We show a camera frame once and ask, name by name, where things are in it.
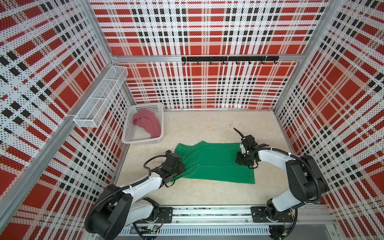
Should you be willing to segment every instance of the green cloth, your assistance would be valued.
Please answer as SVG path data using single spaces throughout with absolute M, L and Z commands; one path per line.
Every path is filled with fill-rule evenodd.
M 255 184 L 253 169 L 236 164 L 240 143 L 178 144 L 175 153 L 182 158 L 185 173 L 176 177 Z

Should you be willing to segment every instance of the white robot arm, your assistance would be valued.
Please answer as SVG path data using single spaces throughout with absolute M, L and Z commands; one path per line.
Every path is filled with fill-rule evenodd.
M 282 194 L 267 201 L 263 215 L 271 222 L 277 222 L 286 211 L 298 208 L 305 203 L 318 202 L 321 193 L 328 191 L 316 162 L 310 156 L 297 157 L 282 150 L 260 146 L 251 135 L 242 136 L 242 153 L 237 154 L 236 162 L 253 169 L 253 162 L 269 162 L 287 171 L 289 188 Z M 149 174 L 127 186 L 109 185 L 105 188 L 95 206 L 90 210 L 85 220 L 88 232 L 98 233 L 105 240 L 114 239 L 126 225 L 140 219 L 148 222 L 155 221 L 159 216 L 159 204 L 145 196 L 148 192 L 158 189 L 185 171 L 181 158 L 167 151 L 166 161 L 153 170 L 146 164 L 144 167 Z

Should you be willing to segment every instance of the pink towel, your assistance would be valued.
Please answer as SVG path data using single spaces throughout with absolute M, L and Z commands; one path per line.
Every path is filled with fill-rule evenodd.
M 133 115 L 133 125 L 144 128 L 147 133 L 151 134 L 151 138 L 160 137 L 161 127 L 155 114 L 145 108 L 140 109 Z

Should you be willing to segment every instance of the beige floor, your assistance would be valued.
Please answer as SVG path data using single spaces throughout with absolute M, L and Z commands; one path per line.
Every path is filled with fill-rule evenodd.
M 127 185 L 145 176 L 143 163 L 169 149 L 174 151 L 178 143 L 240 142 L 233 127 L 244 135 L 252 134 L 258 144 L 289 150 L 275 116 L 269 111 L 165 112 L 162 141 L 130 146 L 117 185 Z M 158 158 L 148 166 L 154 168 L 163 161 L 164 158 Z M 180 178 L 172 187 L 162 187 L 147 196 L 161 205 L 266 204 L 288 188 L 286 173 L 278 167 L 260 162 L 254 171 L 256 184 Z

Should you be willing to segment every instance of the plaid wall panel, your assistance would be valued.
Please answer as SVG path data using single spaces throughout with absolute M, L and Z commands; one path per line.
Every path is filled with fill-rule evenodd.
M 297 154 L 317 159 L 347 239 L 384 233 L 384 2 L 345 0 L 278 111 Z
M 302 53 L 328 0 L 90 0 L 112 54 Z
M 295 61 L 121 63 L 136 103 L 165 108 L 273 109 Z
M 0 199 L 106 65 L 69 0 L 0 3 Z
M 0 235 L 80 240 L 91 206 L 115 175 L 129 102 L 119 90 L 99 128 L 75 127 Z

